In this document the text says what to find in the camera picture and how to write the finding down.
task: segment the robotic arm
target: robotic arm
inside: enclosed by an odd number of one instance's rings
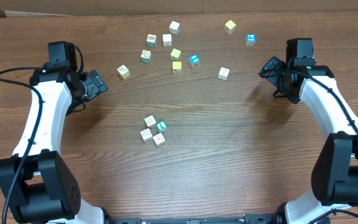
[[[77,71],[75,56],[81,56]],[[82,72],[83,58],[80,50],[68,42],[48,45],[49,60],[30,78],[41,95],[44,110],[22,170],[17,170],[32,134],[39,110],[39,99],[32,91],[32,103],[27,123],[12,157],[0,159],[0,187],[5,197],[15,172],[21,172],[9,202],[9,208],[18,223],[77,223],[105,224],[108,214],[93,207],[81,198],[79,185],[60,156],[65,116],[80,104],[88,102],[108,88],[96,70]],[[28,185],[35,175],[43,183]]]
[[[312,40],[292,39],[287,41],[287,62],[272,57],[259,72],[277,87],[275,97],[280,92],[292,103],[300,100],[306,103],[326,140],[312,171],[311,189],[279,211],[288,224],[309,223],[332,209],[358,206],[358,166],[349,165],[352,155],[358,159],[358,136],[349,123],[353,122],[358,129],[358,118],[341,96],[330,69],[315,64]],[[346,118],[330,92],[296,72],[305,73],[332,89],[352,121]]]

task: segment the blue sticker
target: blue sticker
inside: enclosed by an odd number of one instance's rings
[[[255,42],[256,41],[255,34],[247,34],[247,41]]]
[[[193,56],[190,56],[190,61],[191,63],[196,63],[196,62],[199,62],[199,58],[197,55],[193,55]]]

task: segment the wood grain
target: wood grain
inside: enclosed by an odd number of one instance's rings
[[[228,35],[230,19],[237,27]],[[162,47],[172,20],[181,31]],[[257,35],[255,47],[245,47],[246,33]],[[158,38],[150,64],[140,61],[147,34]],[[318,64],[334,72],[358,115],[358,11],[0,19],[0,70],[41,66],[47,43],[65,40],[80,47],[85,70],[103,76],[109,90],[66,118],[62,154],[83,198],[114,217],[265,213],[310,187],[324,144],[306,105],[273,99],[257,75],[270,57],[285,59],[295,37],[313,38]],[[172,73],[173,47],[183,54],[181,74]],[[201,64],[192,69],[194,53]],[[122,64],[131,71],[125,80]],[[230,69],[227,81],[220,67]],[[31,73],[7,76],[27,82]],[[28,89],[0,82],[0,159],[19,142],[29,106]],[[140,137],[150,114],[168,125],[159,148]],[[3,201],[0,190],[0,216]],[[333,218],[349,222],[358,220]]]

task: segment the green sticker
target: green sticker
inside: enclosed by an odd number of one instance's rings
[[[165,124],[165,121],[160,121],[157,123],[157,130],[159,132],[164,132],[167,130],[167,125]]]

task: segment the cube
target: cube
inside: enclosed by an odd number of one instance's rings
[[[144,142],[147,142],[147,141],[153,139],[152,132],[150,131],[149,128],[147,128],[146,130],[141,131],[140,135],[142,136]]]
[[[178,34],[180,30],[180,23],[172,21],[169,25],[169,32],[172,34]]]
[[[165,144],[165,138],[164,138],[164,136],[163,136],[161,133],[158,134],[158,135],[155,135],[155,136],[153,137],[153,139],[154,139],[154,142],[155,142],[155,144],[157,145],[157,147],[159,147],[159,146]]]
[[[172,46],[172,36],[171,36],[171,34],[163,34],[162,35],[162,45],[164,45],[164,46]]]
[[[236,29],[236,24],[233,21],[228,21],[224,25],[224,31],[226,31],[228,34],[233,33],[234,29]]]
[[[157,36],[153,34],[147,35],[146,44],[149,47],[155,47],[155,42],[157,41]]]
[[[229,75],[229,71],[230,71],[230,69],[221,67],[221,70],[219,71],[218,78],[220,78],[222,80],[227,80],[227,76]]]
[[[192,55],[189,57],[189,64],[192,68],[196,67],[200,64],[200,59],[198,58],[198,55]]]
[[[172,72],[181,73],[181,62],[172,62]]]
[[[256,42],[256,35],[255,34],[247,34],[246,46],[254,46],[255,42]]]
[[[142,59],[142,62],[150,63],[150,60],[152,59],[152,52],[149,50],[143,50],[140,55],[140,59]]]
[[[146,122],[146,125],[148,128],[154,128],[155,127],[155,119],[152,116],[148,116],[144,119],[144,121]]]
[[[121,65],[119,68],[117,68],[117,71],[123,79],[126,79],[131,74],[125,65]]]
[[[165,124],[165,121],[160,121],[156,124],[157,126],[157,131],[159,131],[159,133],[164,133],[165,131],[168,130],[167,125]]]
[[[178,49],[173,49],[171,52],[171,60],[180,60],[181,51]]]

